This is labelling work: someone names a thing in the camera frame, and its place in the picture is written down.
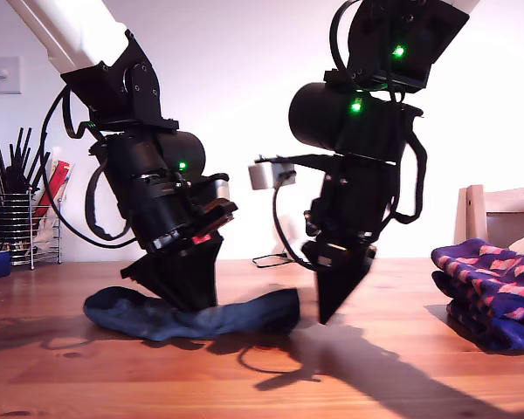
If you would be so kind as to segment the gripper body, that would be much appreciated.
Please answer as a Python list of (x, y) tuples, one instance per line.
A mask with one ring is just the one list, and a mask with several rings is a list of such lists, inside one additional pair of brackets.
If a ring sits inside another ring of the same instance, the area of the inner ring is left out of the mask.
[(226, 184), (176, 184), (132, 219), (146, 254), (162, 254), (171, 270), (187, 271), (192, 248), (229, 223), (238, 206)]
[(324, 173), (307, 219), (311, 237), (301, 251), (355, 253), (373, 244), (396, 193), (396, 166), (383, 162), (310, 162)]

